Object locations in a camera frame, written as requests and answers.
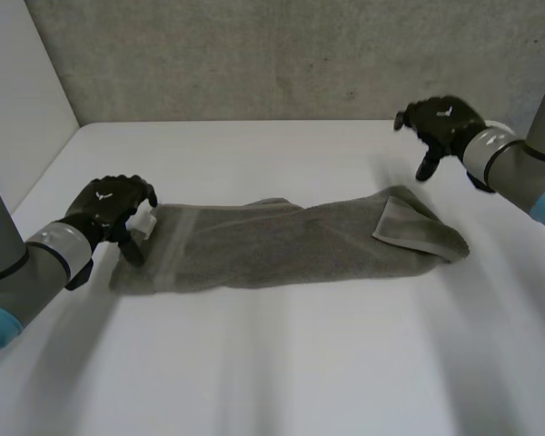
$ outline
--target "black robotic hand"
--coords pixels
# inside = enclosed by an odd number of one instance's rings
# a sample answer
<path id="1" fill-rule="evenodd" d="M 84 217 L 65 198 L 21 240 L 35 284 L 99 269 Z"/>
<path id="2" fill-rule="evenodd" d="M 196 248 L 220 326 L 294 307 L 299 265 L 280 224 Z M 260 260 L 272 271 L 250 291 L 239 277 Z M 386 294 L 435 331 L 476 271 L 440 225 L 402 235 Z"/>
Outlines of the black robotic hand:
<path id="1" fill-rule="evenodd" d="M 416 173 L 416 179 L 424 182 L 432 177 L 440 159 L 454 155 L 462 160 L 469 142 L 487 128 L 484 120 L 474 109 L 458 97 L 446 95 L 410 103 L 405 111 L 398 112 L 394 130 L 410 127 L 428 145 L 428 151 Z M 477 189 L 493 192 L 483 182 L 467 173 Z"/>
<path id="2" fill-rule="evenodd" d="M 145 200 L 157 206 L 154 188 L 138 175 L 94 179 L 74 199 L 61 222 L 81 231 L 92 250 L 99 242 L 117 243 L 127 262 L 143 265 L 144 257 L 125 224 Z"/>

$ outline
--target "gray towel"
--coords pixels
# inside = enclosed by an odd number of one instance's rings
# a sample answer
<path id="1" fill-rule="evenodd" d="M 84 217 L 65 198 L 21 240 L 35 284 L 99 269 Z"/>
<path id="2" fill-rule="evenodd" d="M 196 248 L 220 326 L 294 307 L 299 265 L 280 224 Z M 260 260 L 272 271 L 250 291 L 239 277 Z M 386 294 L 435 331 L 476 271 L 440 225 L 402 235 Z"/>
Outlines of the gray towel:
<path id="1" fill-rule="evenodd" d="M 461 235 L 403 186 L 308 209 L 282 198 L 239 207 L 163 204 L 156 217 L 149 240 L 134 233 L 145 265 L 121 258 L 115 292 L 404 277 L 469 253 Z"/>

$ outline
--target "concrete wall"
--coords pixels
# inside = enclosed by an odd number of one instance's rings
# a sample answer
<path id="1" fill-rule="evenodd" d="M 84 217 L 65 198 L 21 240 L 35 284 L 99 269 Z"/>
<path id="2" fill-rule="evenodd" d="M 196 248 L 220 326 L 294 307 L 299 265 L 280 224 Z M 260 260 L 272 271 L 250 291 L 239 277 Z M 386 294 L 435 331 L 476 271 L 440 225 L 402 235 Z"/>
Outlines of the concrete wall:
<path id="1" fill-rule="evenodd" d="M 22 201 L 78 129 L 21 0 L 0 0 L 0 194 Z"/>
<path id="2" fill-rule="evenodd" d="M 454 93 L 523 133 L 545 0 L 26 0 L 81 124 L 392 118 Z"/>

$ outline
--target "silver arm segment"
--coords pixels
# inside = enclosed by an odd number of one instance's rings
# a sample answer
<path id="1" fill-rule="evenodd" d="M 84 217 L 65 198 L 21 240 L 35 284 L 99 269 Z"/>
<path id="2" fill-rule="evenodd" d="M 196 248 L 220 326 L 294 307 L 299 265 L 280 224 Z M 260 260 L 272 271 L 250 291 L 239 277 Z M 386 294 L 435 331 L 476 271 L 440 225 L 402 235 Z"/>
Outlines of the silver arm segment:
<path id="1" fill-rule="evenodd" d="M 0 348 L 91 261 L 91 246 L 75 228 L 50 223 L 26 243 L 0 197 Z"/>

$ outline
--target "white table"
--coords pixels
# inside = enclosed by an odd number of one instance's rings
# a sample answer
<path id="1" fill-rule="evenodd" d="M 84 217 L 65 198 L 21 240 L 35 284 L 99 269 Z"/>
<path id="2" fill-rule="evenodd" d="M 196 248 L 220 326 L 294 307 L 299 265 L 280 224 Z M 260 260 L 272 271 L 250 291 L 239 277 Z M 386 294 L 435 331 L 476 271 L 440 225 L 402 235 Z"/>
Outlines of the white table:
<path id="1" fill-rule="evenodd" d="M 16 211 L 24 237 L 91 179 L 138 173 L 164 203 L 405 183 L 472 253 L 419 278 L 119 298 L 100 246 L 0 352 L 0 435 L 545 435 L 545 229 L 453 159 L 415 183 L 424 151 L 380 121 L 81 129 Z"/>

